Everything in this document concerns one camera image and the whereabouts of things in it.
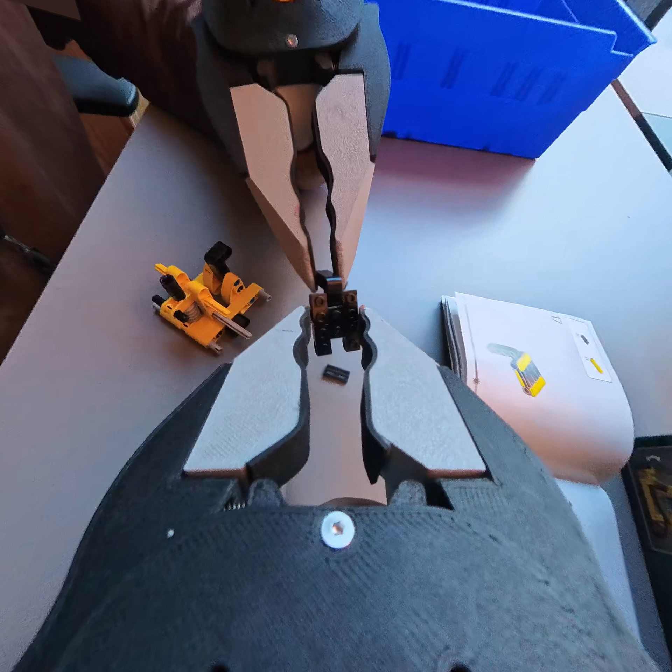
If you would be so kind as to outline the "dark lego box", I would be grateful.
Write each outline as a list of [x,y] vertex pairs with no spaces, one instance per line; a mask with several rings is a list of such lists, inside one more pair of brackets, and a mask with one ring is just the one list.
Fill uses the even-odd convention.
[[636,438],[622,479],[643,550],[671,560],[671,436]]

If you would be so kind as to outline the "blue plastic bin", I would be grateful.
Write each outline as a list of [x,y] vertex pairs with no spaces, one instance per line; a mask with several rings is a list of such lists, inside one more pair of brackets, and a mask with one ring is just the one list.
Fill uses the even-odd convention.
[[539,158],[656,42],[623,1],[378,1],[383,135]]

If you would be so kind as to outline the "yellow lego assembly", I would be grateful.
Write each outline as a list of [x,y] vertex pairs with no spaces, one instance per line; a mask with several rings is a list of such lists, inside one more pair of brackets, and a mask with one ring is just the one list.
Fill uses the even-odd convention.
[[155,312],[216,355],[223,351],[223,337],[252,338],[246,314],[272,298],[259,284],[245,284],[230,270],[231,255],[232,249],[218,241],[205,253],[202,271],[195,278],[175,265],[155,265],[165,293],[153,296]]

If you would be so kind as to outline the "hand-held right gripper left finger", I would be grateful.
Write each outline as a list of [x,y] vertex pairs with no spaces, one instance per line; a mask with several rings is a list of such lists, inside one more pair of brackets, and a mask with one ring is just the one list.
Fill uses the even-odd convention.
[[186,483],[261,480],[287,485],[309,455],[307,307],[295,308],[236,357],[211,391],[195,392],[183,416],[194,426]]

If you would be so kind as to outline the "open lego instruction booklet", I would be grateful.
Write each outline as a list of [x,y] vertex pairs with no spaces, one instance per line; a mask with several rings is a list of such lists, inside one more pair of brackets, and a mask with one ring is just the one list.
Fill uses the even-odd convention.
[[602,487],[631,457],[634,423],[592,323],[459,292],[441,297],[441,312],[453,371],[555,477],[641,640],[616,512]]

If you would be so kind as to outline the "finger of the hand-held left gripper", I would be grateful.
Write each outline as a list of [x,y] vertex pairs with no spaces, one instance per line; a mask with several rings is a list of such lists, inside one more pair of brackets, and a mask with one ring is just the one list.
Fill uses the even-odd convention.
[[337,74],[316,97],[316,149],[327,184],[333,275],[354,264],[375,164],[370,156],[362,73]]
[[231,88],[247,164],[246,183],[284,255],[310,292],[315,262],[294,179],[296,148],[287,102],[257,83]]

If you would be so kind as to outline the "black lego assembly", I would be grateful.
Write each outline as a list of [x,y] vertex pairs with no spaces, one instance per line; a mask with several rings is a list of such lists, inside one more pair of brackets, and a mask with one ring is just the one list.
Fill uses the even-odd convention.
[[316,355],[331,355],[332,341],[338,339],[345,351],[360,350],[364,328],[357,291],[330,271],[318,271],[315,282],[320,291],[309,295],[309,309]]

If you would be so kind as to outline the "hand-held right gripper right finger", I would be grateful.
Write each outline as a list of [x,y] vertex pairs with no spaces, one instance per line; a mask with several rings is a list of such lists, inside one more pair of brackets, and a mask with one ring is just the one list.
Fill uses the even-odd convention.
[[479,478],[487,467],[440,365],[370,308],[362,325],[362,457],[369,482]]

